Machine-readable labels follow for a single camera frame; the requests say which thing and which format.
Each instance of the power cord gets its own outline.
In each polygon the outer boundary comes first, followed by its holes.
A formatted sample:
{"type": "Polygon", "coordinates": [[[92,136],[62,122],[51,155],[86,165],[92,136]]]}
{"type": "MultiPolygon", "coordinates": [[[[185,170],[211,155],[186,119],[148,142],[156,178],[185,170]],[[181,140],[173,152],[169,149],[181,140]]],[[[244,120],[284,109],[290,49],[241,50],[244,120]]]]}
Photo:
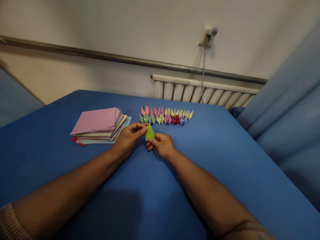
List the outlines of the power cord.
{"type": "Polygon", "coordinates": [[[204,48],[204,51],[203,51],[203,70],[202,70],[202,83],[201,83],[201,88],[202,88],[202,93],[201,93],[201,101],[202,103],[204,104],[203,102],[203,79],[204,79],[204,69],[206,67],[206,47],[204,48]]]}

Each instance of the wrist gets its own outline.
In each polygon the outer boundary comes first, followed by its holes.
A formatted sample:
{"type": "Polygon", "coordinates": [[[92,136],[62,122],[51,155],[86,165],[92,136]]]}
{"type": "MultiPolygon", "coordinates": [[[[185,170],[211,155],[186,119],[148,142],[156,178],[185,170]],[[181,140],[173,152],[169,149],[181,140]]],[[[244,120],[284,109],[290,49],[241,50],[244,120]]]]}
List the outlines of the wrist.
{"type": "Polygon", "coordinates": [[[103,153],[105,159],[107,159],[111,163],[116,163],[120,161],[119,154],[110,148],[108,151],[103,153]]]}
{"type": "Polygon", "coordinates": [[[181,155],[181,153],[175,149],[168,154],[167,160],[174,166],[179,155],[181,155]]]}

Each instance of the sleeve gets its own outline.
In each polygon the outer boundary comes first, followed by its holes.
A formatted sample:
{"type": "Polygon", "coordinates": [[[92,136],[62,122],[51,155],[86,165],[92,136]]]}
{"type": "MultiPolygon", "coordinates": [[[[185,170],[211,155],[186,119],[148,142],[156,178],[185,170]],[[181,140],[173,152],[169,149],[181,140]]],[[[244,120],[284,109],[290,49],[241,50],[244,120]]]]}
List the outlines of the sleeve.
{"type": "Polygon", "coordinates": [[[32,240],[21,227],[11,203],[0,209],[0,239],[32,240]]]}

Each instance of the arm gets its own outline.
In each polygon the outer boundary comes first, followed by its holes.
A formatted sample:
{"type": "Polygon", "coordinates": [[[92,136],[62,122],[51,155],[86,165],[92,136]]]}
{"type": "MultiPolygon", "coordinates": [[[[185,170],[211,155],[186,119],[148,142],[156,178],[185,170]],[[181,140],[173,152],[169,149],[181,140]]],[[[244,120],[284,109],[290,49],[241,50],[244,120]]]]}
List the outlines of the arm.
{"type": "Polygon", "coordinates": [[[129,125],[110,150],[12,203],[26,233],[42,239],[57,232],[131,154],[146,125],[129,125]]]}
{"type": "Polygon", "coordinates": [[[225,236],[223,239],[273,239],[222,183],[177,151],[169,135],[156,133],[155,138],[149,139],[147,146],[157,149],[173,165],[189,198],[215,235],[225,236]]]}

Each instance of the blue table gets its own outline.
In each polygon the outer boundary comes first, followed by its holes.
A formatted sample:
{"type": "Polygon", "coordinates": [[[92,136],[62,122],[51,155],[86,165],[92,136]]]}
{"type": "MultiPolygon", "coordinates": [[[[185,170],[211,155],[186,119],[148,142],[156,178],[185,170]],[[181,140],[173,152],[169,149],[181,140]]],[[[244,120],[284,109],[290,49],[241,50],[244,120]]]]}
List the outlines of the blue table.
{"type": "MultiPolygon", "coordinates": [[[[111,147],[69,135],[82,111],[120,108],[139,121],[141,105],[194,110],[184,126],[155,124],[176,148],[217,177],[277,239],[320,239],[320,213],[221,106],[75,91],[0,128],[0,206],[111,147]]],[[[57,239],[206,239],[170,164],[142,139],[57,239]]]]}

